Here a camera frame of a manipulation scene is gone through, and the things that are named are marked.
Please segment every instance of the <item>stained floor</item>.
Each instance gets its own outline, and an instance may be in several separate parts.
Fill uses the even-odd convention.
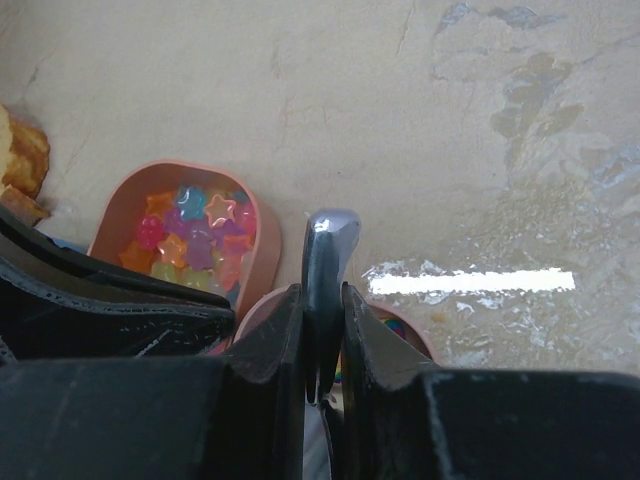
[[[0,99],[48,133],[47,233],[181,158],[278,213],[355,209],[349,280],[558,268],[575,289],[379,298],[445,364],[640,372],[640,3],[0,0]]]

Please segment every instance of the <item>colorful plastic star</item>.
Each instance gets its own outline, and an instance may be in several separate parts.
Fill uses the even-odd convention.
[[[180,238],[188,238],[189,225],[182,220],[178,207],[174,207],[164,214],[164,231],[175,233]]]
[[[211,240],[215,238],[213,230],[209,226],[209,221],[206,218],[190,220],[187,225],[189,226],[189,233],[187,234],[189,240],[207,240],[211,242]]]
[[[216,227],[212,230],[213,244],[222,248],[224,245],[224,237],[234,235],[244,235],[246,232],[236,225],[233,220],[227,220],[221,227]]]
[[[182,271],[180,283],[185,287],[195,288],[203,292],[209,291],[209,273],[207,271],[194,272],[191,268]]]
[[[249,235],[227,235],[224,237],[223,255],[244,255],[253,249]]]
[[[156,195],[147,195],[147,215],[155,215],[163,218],[167,210],[173,206],[173,197],[175,192],[158,193]]]
[[[391,330],[395,332],[400,338],[405,340],[407,338],[407,334],[404,330],[404,325],[400,320],[396,320],[395,318],[390,318],[389,320],[385,320],[384,324],[389,327]]]
[[[225,200],[220,195],[213,196],[211,201],[204,207],[204,212],[209,217],[209,225],[218,227],[227,220],[233,220],[233,209],[236,206],[235,200]]]
[[[227,294],[224,288],[222,288],[222,285],[220,285],[218,277],[215,274],[211,275],[211,278],[209,279],[209,291],[216,295],[220,295],[221,297],[224,297]]]
[[[134,240],[127,248],[118,255],[122,266],[127,270],[133,270],[138,273],[149,273],[151,262],[153,261],[153,252],[144,250],[140,244]]]
[[[175,233],[170,233],[169,236],[158,244],[158,250],[162,254],[162,261],[170,263],[178,268],[185,266],[184,254],[187,253],[187,244],[180,240]]]
[[[165,282],[178,283],[178,270],[170,263],[155,262],[151,265],[151,276]]]
[[[205,268],[212,268],[214,262],[211,256],[211,242],[207,240],[190,240],[187,243],[187,254],[184,259],[195,272]]]
[[[249,202],[249,195],[247,195],[244,190],[236,190],[231,194],[231,198],[235,200],[238,205]]]
[[[238,205],[234,211],[235,222],[241,229],[249,235],[256,233],[258,229],[258,220],[256,219],[256,210],[253,203],[245,203]]]
[[[226,292],[233,288],[233,284],[242,277],[242,257],[240,255],[225,255],[218,264],[218,280]]]
[[[222,188],[210,188],[207,190],[207,203],[209,203],[215,195],[220,195],[222,198],[231,198],[231,194],[227,190]]]
[[[193,218],[202,218],[206,203],[207,197],[202,189],[184,186],[180,187],[174,202],[175,206],[180,209],[180,218],[185,221]]]
[[[240,295],[240,283],[236,282],[233,284],[233,287],[231,287],[231,290],[227,292],[227,300],[229,300],[229,303],[231,304],[232,307],[234,307],[236,302],[238,301],[239,295]]]
[[[154,250],[164,238],[162,220],[155,215],[146,215],[136,229],[136,240],[145,250]]]

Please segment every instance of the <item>silver metal piece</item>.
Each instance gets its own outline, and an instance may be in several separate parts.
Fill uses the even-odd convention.
[[[302,301],[305,322],[310,324],[315,345],[316,401],[328,393],[333,384],[335,368],[323,372],[330,369],[332,363],[323,349],[331,351],[336,341],[340,341],[344,322],[342,281],[358,244],[360,228],[358,214],[345,209],[319,210],[307,222],[302,256]]]

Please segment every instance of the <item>blue star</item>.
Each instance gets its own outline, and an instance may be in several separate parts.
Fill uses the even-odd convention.
[[[244,190],[237,190],[233,192],[231,198],[233,198],[238,205],[243,205],[249,202],[249,195],[247,195]]]
[[[235,307],[236,302],[238,301],[238,295],[240,294],[240,284],[238,282],[233,284],[231,290],[227,292],[227,300],[231,304],[231,308]]]
[[[198,187],[180,187],[174,204],[180,209],[180,218],[184,221],[204,217],[207,197]]]

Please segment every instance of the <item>pink plastic container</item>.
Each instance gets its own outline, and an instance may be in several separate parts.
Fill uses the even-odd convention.
[[[276,308],[288,288],[289,287],[278,288],[262,297],[262,299],[247,312],[244,320],[240,323],[236,335],[233,338],[233,343],[248,335],[249,332],[264,322]],[[429,340],[429,338],[420,331],[420,328],[412,320],[407,318],[405,314],[384,303],[369,301],[367,304],[373,309],[378,318],[396,318],[400,320],[405,327],[407,343],[435,363],[440,363],[440,358],[436,354],[431,340]]]
[[[134,171],[111,195],[89,255],[120,265],[118,254],[131,242],[144,216],[147,195],[177,190],[180,185],[202,185],[228,191],[243,190],[256,211],[257,232],[253,255],[240,284],[235,305],[238,322],[273,284],[280,261],[280,225],[271,208],[232,173],[178,160],[161,160]]]

